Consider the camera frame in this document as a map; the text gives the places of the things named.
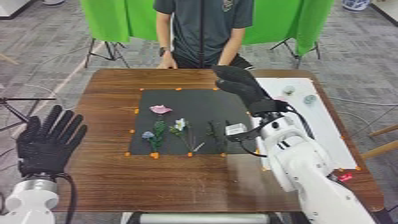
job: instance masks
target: black mat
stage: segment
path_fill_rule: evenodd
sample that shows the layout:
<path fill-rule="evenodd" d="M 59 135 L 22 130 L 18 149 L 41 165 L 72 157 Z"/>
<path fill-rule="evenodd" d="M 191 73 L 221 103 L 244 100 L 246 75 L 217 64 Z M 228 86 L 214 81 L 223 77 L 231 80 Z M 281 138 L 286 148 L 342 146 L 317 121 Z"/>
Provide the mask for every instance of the black mat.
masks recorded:
<path fill-rule="evenodd" d="M 173 108 L 173 112 L 164 116 L 167 123 L 167 131 L 164 134 L 164 145 L 160 154 L 187 154 L 189 150 L 180 138 L 169 132 L 169 126 L 175 126 L 176 120 L 185 118 L 191 122 L 192 133 L 196 136 L 196 145 L 207 142 L 198 154 L 219 154 L 226 151 L 228 154 L 246 154 L 237 143 L 228 143 L 223 149 L 223 141 L 217 141 L 210 133 L 210 122 L 215 127 L 215 134 L 224 137 L 226 121 L 231 124 L 244 123 L 251 128 L 251 119 L 247 109 L 239 97 L 214 90 L 146 90 L 143 92 L 139 116 L 135 118 L 135 135 L 132 138 L 130 150 L 134 155 L 148 155 L 151 153 L 150 142 L 143 139 L 143 133 L 153 132 L 153 124 L 159 115 L 151 112 L 150 107 L 166 105 Z M 246 142 L 251 151 L 256 150 L 255 141 Z"/>

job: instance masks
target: tripod stand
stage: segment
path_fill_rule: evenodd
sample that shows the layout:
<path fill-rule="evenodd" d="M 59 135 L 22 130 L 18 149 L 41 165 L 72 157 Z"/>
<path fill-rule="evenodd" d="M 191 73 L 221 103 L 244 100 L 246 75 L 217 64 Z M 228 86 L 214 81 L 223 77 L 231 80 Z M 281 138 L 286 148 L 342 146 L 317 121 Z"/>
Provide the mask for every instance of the tripod stand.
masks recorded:
<path fill-rule="evenodd" d="M 56 98 L 0 98 L 0 106 L 4 106 L 8 108 L 9 112 L 15 114 L 15 116 L 20 119 L 20 121 L 15 124 L 11 124 L 4 128 L 0 128 L 0 132 L 6 131 L 8 129 L 11 129 L 13 127 L 16 127 L 18 125 L 22 125 L 24 123 L 29 122 L 31 115 L 34 113 L 36 107 L 38 107 L 40 102 L 43 100 L 56 100 Z M 34 106 L 32 106 L 32 108 L 29 110 L 27 115 L 9 105 L 9 101 L 34 101 Z"/>
<path fill-rule="evenodd" d="M 271 48 L 271 50 L 274 50 L 281 45 L 286 46 L 286 48 L 290 50 L 290 54 L 292 54 L 292 56 L 294 56 L 294 58 L 297 60 L 295 69 L 299 69 L 301 68 L 301 64 L 302 64 L 302 56 L 295 54 L 294 49 L 292 49 L 292 47 L 288 45 L 288 40 L 290 39 L 292 38 L 288 38 L 283 42 L 279 42 L 279 44 Z M 311 51 L 317 51 L 318 60 L 320 60 L 320 46 L 318 46 L 318 42 L 315 42 L 315 48 L 311 49 Z"/>
<path fill-rule="evenodd" d="M 127 67 L 130 68 L 128 62 L 125 60 L 125 57 L 123 57 L 121 52 L 119 52 L 119 49 L 118 49 L 118 46 L 121 46 L 123 48 L 127 48 L 125 45 L 119 42 L 118 43 L 111 43 L 109 41 L 105 41 L 105 47 L 107 47 L 107 52 L 109 52 L 109 57 L 107 57 L 107 56 L 93 53 L 95 43 L 96 43 L 96 38 L 93 38 L 93 40 L 91 40 L 91 49 L 89 49 L 89 53 L 87 53 L 87 59 L 86 59 L 86 65 L 84 65 L 84 67 L 86 68 L 89 67 L 91 56 L 98 56 L 103 59 L 107 59 L 109 61 L 116 61 L 118 59 L 121 59 Z"/>

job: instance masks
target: person's arm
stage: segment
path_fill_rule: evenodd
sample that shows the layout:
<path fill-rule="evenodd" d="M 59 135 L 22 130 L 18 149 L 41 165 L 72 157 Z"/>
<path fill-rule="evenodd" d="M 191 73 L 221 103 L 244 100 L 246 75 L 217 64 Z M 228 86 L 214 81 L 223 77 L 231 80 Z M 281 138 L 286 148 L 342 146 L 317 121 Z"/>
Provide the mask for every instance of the person's arm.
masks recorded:
<path fill-rule="evenodd" d="M 171 15 L 162 12 L 157 14 L 157 34 L 160 47 L 166 48 L 159 69 L 178 69 L 178 64 L 171 54 Z"/>
<path fill-rule="evenodd" d="M 219 65 L 230 65 L 239 54 L 246 37 L 246 28 L 253 26 L 255 0 L 242 0 L 237 3 L 233 31 L 228 44 L 224 46 Z"/>
<path fill-rule="evenodd" d="M 230 65 L 239 54 L 242 41 L 246 37 L 246 28 L 233 29 L 231 38 L 223 50 L 219 65 Z"/>

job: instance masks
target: green backdrop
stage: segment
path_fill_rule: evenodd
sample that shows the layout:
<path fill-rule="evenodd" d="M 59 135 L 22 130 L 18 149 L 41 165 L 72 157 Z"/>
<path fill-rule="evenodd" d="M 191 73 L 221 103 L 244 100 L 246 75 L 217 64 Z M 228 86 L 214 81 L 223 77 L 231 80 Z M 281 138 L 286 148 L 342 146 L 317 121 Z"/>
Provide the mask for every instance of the green backdrop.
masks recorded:
<path fill-rule="evenodd" d="M 82 0 L 93 37 L 130 42 L 130 37 L 157 40 L 155 0 Z M 297 39 L 297 54 L 315 46 L 334 0 L 256 0 L 255 26 L 244 44 Z"/>

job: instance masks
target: pink flower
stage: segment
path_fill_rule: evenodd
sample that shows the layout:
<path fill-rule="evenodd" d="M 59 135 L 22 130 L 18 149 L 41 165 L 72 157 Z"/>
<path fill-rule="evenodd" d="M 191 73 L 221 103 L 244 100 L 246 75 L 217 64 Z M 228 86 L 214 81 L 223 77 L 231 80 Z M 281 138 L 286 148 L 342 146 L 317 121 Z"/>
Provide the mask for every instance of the pink flower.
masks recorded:
<path fill-rule="evenodd" d="M 151 109 L 153 113 L 155 114 L 160 114 L 160 115 L 166 114 L 166 113 L 169 113 L 173 111 L 173 109 L 167 108 L 166 105 L 153 106 L 153 107 L 150 107 L 150 109 Z"/>

